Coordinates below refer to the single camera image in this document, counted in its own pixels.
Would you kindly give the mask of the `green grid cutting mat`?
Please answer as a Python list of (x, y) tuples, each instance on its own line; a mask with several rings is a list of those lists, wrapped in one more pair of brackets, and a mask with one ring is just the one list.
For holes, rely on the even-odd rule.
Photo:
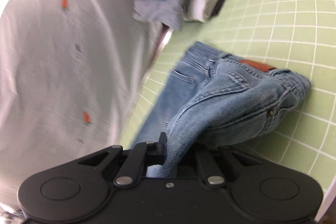
[(310, 79), (303, 105), (274, 133), (242, 149), (309, 174), (329, 190), (335, 182), (335, 0), (226, 0), (216, 18), (185, 24), (156, 58), (121, 134), (122, 145), (131, 145), (169, 71), (196, 41)]

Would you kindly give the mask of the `grey carrot print sheet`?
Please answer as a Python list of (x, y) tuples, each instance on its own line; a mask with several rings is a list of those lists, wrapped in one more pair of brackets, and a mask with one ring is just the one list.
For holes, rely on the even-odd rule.
[(161, 29), (133, 0), (1, 0), (1, 204), (118, 142)]

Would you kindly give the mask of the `blue denim jeans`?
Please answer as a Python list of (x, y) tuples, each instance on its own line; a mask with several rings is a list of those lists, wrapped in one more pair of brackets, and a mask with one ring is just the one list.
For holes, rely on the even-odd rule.
[(288, 69), (195, 42), (170, 71), (135, 143), (167, 137), (166, 160), (148, 177), (175, 175), (189, 148), (235, 145), (272, 132), (310, 91), (310, 81)]

